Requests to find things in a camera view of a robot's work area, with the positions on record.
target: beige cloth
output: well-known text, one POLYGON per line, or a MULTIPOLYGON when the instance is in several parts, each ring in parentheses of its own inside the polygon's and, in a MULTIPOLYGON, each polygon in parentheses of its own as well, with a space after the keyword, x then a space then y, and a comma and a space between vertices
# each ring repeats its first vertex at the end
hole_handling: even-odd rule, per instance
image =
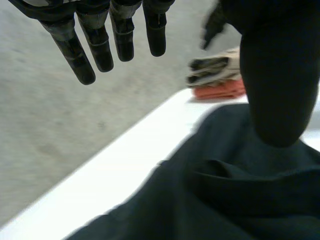
POLYGON ((203 86, 230 79, 240 74, 240 47, 214 56, 196 58, 190 67, 193 72, 187 78, 188 87, 203 86))

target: robotic hand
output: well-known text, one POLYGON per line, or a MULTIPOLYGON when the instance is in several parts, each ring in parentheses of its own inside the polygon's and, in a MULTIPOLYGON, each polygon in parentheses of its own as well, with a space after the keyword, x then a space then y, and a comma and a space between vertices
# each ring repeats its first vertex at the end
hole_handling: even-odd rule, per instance
POLYGON ((134 57, 132 17, 143 5, 151 54, 166 51, 166 12, 175 0, 9 0, 27 17, 40 21, 51 34, 78 80, 89 85, 96 76, 75 32, 76 13, 101 72, 114 67, 105 21, 110 13, 117 54, 122 62, 134 57))

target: robotic finger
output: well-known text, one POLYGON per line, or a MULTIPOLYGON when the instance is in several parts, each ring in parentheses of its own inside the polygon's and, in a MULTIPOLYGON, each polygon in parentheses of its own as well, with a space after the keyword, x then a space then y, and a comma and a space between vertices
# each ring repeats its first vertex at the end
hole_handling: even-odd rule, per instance
POLYGON ((74 16, 57 22, 40 23, 51 34, 78 80, 84 85, 94 83, 96 75, 75 32, 74 16))
POLYGON ((144 0, 143 12, 150 52, 160 57, 166 52, 166 12, 175 0, 144 0))
POLYGON ((79 2, 76 9, 76 14, 96 66, 103 73, 114 68, 109 36, 105 27, 109 8, 109 0, 87 0, 86 2, 79 2))
POLYGON ((134 23, 132 17, 141 6, 141 0, 111 0, 110 18, 119 59, 128 62, 134 58, 134 23))

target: folded cloth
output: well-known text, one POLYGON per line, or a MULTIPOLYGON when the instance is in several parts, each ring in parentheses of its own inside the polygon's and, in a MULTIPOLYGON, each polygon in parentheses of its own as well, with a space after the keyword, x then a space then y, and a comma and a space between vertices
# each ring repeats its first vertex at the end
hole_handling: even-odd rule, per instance
POLYGON ((228 76, 226 78, 221 78, 221 79, 216 79, 213 80, 212 82, 208 83, 208 84, 204 84, 204 85, 199 85, 199 86, 192 86, 191 88, 200 88, 200 87, 217 87, 221 84, 226 83, 229 80, 234 80, 234 81, 242 81, 242 77, 241 74, 234 74, 232 76, 228 76))
POLYGON ((205 58, 196 58, 189 67, 193 71, 188 76, 188 87, 201 86, 240 73, 240 48, 232 48, 225 52, 205 58))
POLYGON ((193 89, 194 96, 199 100, 205 99, 234 99, 246 94, 242 78, 227 80, 218 86, 201 86, 193 89))

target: dark fabric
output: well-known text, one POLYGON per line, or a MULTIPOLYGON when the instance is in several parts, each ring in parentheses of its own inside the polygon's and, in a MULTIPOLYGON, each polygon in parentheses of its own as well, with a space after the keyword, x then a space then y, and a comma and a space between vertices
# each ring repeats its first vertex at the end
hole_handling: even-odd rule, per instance
POLYGON ((320 78, 319 0, 221 0, 241 34, 240 69, 255 129, 287 147, 307 127, 320 78))
POLYGON ((320 240, 319 183, 319 152, 266 145, 249 106, 227 105, 127 203, 69 240, 320 240))

